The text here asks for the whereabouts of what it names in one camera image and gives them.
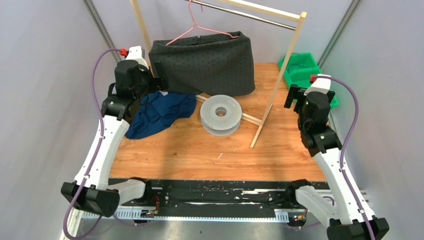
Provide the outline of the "grey plastic cable spool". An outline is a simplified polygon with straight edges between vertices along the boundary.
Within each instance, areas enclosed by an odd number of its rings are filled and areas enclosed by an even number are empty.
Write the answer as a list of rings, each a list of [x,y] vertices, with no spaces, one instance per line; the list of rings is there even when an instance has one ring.
[[[243,112],[235,98],[219,94],[207,98],[199,113],[204,129],[214,136],[223,137],[239,128]]]

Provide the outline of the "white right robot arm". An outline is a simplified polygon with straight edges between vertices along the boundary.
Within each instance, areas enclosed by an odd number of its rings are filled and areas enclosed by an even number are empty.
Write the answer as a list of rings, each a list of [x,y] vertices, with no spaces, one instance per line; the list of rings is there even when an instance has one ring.
[[[384,217],[376,217],[362,196],[341,155],[342,143],[328,125],[334,96],[331,90],[293,84],[284,107],[289,109],[296,102],[301,142],[324,173],[335,203],[328,202],[305,179],[291,182],[285,201],[291,208],[308,209],[326,228],[329,240],[381,240],[389,224]]]

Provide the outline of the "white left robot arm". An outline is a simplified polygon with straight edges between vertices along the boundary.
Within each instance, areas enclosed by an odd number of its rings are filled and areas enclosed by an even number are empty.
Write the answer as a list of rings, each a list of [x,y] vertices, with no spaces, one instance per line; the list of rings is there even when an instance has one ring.
[[[124,203],[136,201],[148,206],[153,201],[150,180],[131,177],[110,185],[109,175],[142,98],[169,88],[168,76],[159,61],[147,67],[134,59],[122,60],[114,75],[115,82],[109,85],[100,107],[99,125],[89,154],[73,182],[64,182],[61,187],[61,194],[75,209],[107,218]]]

